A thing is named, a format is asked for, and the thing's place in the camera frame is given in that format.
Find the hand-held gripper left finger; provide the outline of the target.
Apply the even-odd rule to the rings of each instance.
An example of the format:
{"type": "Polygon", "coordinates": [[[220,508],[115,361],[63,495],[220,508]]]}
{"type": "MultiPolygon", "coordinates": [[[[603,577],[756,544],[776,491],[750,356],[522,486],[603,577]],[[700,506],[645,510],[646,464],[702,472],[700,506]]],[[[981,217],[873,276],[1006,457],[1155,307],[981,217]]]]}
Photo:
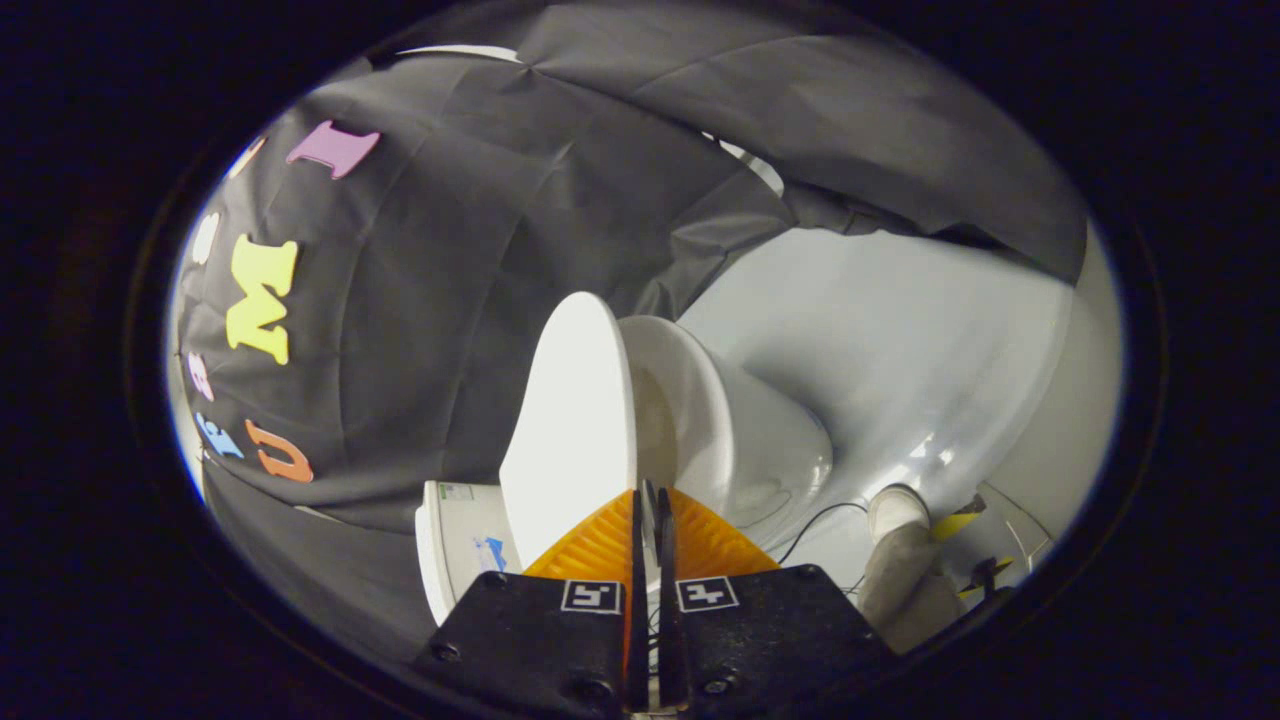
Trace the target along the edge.
{"type": "Polygon", "coordinates": [[[643,497],[590,512],[521,574],[483,571],[413,670],[521,717],[627,717],[650,707],[643,497]]]}

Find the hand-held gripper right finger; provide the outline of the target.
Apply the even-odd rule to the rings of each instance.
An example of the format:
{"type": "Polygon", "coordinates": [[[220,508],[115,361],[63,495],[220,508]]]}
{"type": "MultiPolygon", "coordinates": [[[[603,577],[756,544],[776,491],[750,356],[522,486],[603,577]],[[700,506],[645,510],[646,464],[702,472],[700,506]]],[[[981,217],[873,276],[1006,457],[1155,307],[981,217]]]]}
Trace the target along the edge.
{"type": "Polygon", "coordinates": [[[801,717],[887,675],[895,652],[823,568],[780,568],[676,489],[660,489],[655,505],[663,708],[801,717]]]}

